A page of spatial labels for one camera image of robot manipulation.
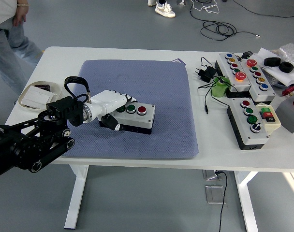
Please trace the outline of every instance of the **sneaker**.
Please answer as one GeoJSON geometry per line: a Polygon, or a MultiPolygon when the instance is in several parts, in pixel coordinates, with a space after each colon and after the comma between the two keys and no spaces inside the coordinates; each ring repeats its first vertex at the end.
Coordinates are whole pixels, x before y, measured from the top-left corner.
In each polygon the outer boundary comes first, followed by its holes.
{"type": "Polygon", "coordinates": [[[168,4],[167,2],[165,2],[165,4],[162,6],[160,6],[159,3],[157,3],[156,13],[158,13],[164,17],[167,17],[167,18],[174,18],[175,17],[175,12],[172,11],[171,5],[168,4]]]}
{"type": "Polygon", "coordinates": [[[157,5],[156,0],[148,0],[148,6],[155,6],[157,5]]]}

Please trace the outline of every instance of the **jeans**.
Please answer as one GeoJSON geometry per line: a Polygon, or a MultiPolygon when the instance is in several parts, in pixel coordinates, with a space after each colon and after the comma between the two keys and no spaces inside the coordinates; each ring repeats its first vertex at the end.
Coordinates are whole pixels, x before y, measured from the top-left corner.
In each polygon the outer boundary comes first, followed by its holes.
{"type": "Polygon", "coordinates": [[[17,57],[36,67],[43,52],[24,34],[23,26],[13,26],[13,18],[0,24],[0,74],[1,78],[18,95],[28,79],[20,67],[17,57]]]}

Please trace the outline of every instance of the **black rubber ring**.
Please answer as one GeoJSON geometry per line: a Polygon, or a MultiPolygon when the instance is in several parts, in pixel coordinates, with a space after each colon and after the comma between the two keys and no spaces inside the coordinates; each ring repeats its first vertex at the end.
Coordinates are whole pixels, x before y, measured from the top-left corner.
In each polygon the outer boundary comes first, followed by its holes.
{"type": "Polygon", "coordinates": [[[292,70],[293,70],[294,66],[289,63],[289,62],[282,62],[280,65],[279,65],[279,69],[280,71],[284,72],[284,73],[290,73],[292,70]]]}
{"type": "Polygon", "coordinates": [[[276,67],[280,65],[279,57],[269,57],[264,60],[264,66],[276,67]]]}

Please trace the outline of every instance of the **gray floor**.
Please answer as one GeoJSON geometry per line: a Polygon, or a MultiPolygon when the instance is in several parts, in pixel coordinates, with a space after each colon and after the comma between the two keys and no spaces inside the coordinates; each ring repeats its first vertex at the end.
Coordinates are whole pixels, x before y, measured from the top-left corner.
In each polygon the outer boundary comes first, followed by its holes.
{"type": "MultiPolygon", "coordinates": [[[[240,33],[219,42],[200,34],[202,22],[190,16],[189,0],[186,6],[168,2],[176,12],[174,19],[157,15],[147,0],[29,0],[25,34],[42,50],[79,46],[258,52],[261,47],[274,50],[294,43],[294,18],[259,16],[233,0],[218,0],[220,14],[193,14],[261,36],[240,33]]],[[[294,15],[294,0],[238,2],[262,14],[294,15]]],[[[23,61],[21,65],[30,76],[32,68],[23,61]]],[[[0,79],[0,124],[17,97],[0,79]]],[[[227,174],[221,231],[242,232],[245,225],[234,176],[227,174]]],[[[49,165],[38,174],[14,168],[0,176],[0,232],[63,231],[74,180],[67,165],[49,165]]],[[[201,170],[91,167],[76,230],[217,231],[220,206],[206,203],[205,185],[201,170]]],[[[260,232],[294,232],[294,194],[282,174],[259,173],[249,189],[260,232]]]]}

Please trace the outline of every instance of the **table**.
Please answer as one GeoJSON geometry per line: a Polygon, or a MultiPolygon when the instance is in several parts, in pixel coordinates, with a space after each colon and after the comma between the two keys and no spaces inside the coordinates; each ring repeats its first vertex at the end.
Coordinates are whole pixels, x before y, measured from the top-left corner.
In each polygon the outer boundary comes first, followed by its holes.
{"type": "MultiPolygon", "coordinates": [[[[239,149],[226,113],[226,107],[209,96],[207,98],[209,114],[207,115],[204,111],[206,91],[197,89],[197,87],[205,84],[195,73],[196,68],[202,68],[201,57],[205,57],[214,64],[217,55],[218,53],[216,52],[114,48],[50,47],[46,49],[27,85],[35,81],[50,81],[63,86],[64,79],[68,76],[78,75],[84,61],[90,59],[163,61],[181,59],[186,63],[195,131],[199,146],[199,154],[193,159],[185,160],[77,159],[59,157],[53,163],[69,164],[76,174],[76,182],[64,228],[75,229],[88,167],[89,165],[100,165],[235,171],[247,231],[258,231],[247,183],[258,172],[294,172],[294,134],[291,134],[284,127],[280,127],[273,132],[269,141],[262,149],[249,151],[241,151],[239,149]]],[[[274,109],[285,99],[285,97],[278,96],[271,103],[274,109]]],[[[12,125],[35,118],[37,115],[37,112],[27,111],[17,104],[6,124],[12,125]]]]}

